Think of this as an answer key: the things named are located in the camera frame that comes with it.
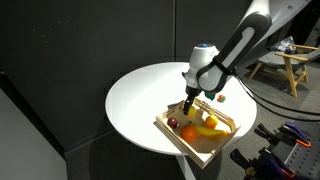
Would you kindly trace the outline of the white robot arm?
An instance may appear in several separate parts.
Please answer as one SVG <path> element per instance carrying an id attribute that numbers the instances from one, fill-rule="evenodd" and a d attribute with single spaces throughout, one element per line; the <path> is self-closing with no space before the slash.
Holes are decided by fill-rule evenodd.
<path id="1" fill-rule="evenodd" d="M 220 92 L 234 74 L 238 62 L 257 44 L 294 18 L 310 1 L 252 0 L 236 30 L 221 50 L 212 44 L 195 46 L 189 69 L 182 73 L 187 94 L 183 113 L 188 114 L 201 92 L 209 97 Z"/>

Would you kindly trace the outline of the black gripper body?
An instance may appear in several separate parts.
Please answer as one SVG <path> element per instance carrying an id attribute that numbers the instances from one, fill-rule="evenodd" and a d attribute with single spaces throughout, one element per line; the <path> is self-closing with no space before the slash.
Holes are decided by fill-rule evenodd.
<path id="1" fill-rule="evenodd" d="M 201 93 L 201 90 L 197 89 L 197 88 L 190 87 L 190 86 L 186 86 L 185 92 L 187 94 L 187 98 L 189 100 L 191 100 L 191 99 L 194 99 L 195 97 L 197 97 Z"/>

